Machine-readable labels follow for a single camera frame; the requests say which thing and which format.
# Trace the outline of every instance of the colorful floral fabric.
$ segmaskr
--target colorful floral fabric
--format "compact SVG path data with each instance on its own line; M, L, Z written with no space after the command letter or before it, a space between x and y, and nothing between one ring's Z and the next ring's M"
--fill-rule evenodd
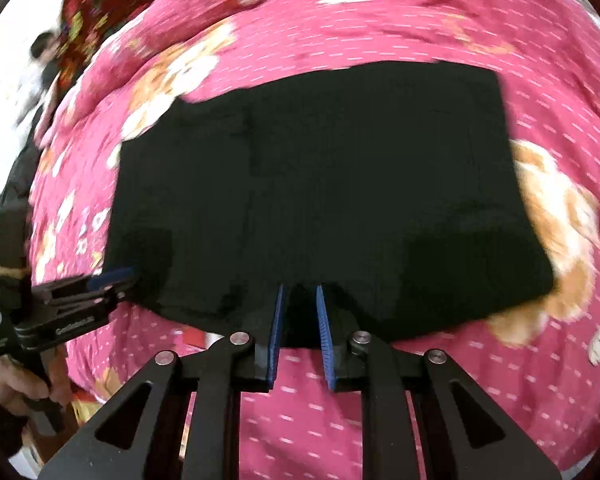
M154 0L64 0L59 91L64 94L102 41Z
M600 445L600 31L574 0L156 0L59 105L31 195L35 280L99 272L120 143L164 102L387 59L498 72L558 276L542 301L400 347L448 352L567 469ZM161 349L192 351L183 327L140 306L110 321L69 345L72 378L94 394ZM275 389L244 395L241 416L241 478L361 477L359 397L329 393L318 352L285 351Z

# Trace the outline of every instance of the person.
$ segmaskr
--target person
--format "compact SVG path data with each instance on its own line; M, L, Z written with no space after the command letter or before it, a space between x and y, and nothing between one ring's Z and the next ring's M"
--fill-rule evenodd
M30 413L25 397L49 398L63 407L69 405L72 391L64 347L50 362L48 375L51 386L7 356L0 356L0 451L5 456L13 456L22 447L22 430Z
M19 126L27 115L36 108L43 93L48 90L58 73L56 55L58 34L47 30L38 35L29 48L30 65L20 78L18 85L18 115L15 124Z

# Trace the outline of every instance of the blue gripper pad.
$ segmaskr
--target blue gripper pad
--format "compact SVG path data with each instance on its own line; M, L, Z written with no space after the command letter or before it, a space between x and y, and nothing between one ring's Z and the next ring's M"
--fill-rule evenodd
M109 272L104 272L99 276L93 276L87 282L87 290L89 292L95 292L96 290L101 290L105 288L107 285L113 285L115 283L130 281L134 279L135 276L136 273L131 267L110 270Z
M280 341L282 339L282 298L285 286L280 285L278 296L276 298L276 311L273 315L271 326L271 336L269 337L269 363L267 367L267 383L269 388L273 388L273 383L278 375L278 358L280 357Z
M322 350L322 365L324 366L324 377L330 390L336 387L335 362L333 357L333 341L329 328L329 316L327 306L324 304L322 286L318 285L315 292L315 306L318 312L318 328L320 329L320 349Z

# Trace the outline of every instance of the pink bedsheet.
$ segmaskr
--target pink bedsheet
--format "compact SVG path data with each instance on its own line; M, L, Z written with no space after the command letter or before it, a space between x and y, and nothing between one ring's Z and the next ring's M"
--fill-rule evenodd
M120 142L174 99L437 59L500 73L521 191L558 289L400 346L449 352L568 468L600 444L600 31L573 0L157 0L103 46L45 136L34 280L100 269ZM106 398L157 351L192 351L183 329L123 304L68 344L71 376ZM328 392L317 352L283 351L275 390L244 395L242 417L241 478L361 477L359 397Z

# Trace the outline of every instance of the black handle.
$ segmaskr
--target black handle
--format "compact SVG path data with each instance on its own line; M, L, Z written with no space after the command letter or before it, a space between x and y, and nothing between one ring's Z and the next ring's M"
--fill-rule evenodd
M56 357L56 350L45 350L40 354L30 352L12 352L10 358L19 366L33 372L46 385L51 387L47 369L48 364ZM64 416L62 406L51 399L24 399L27 406L31 408L30 420L35 425L38 433L42 436L54 436L64 430Z

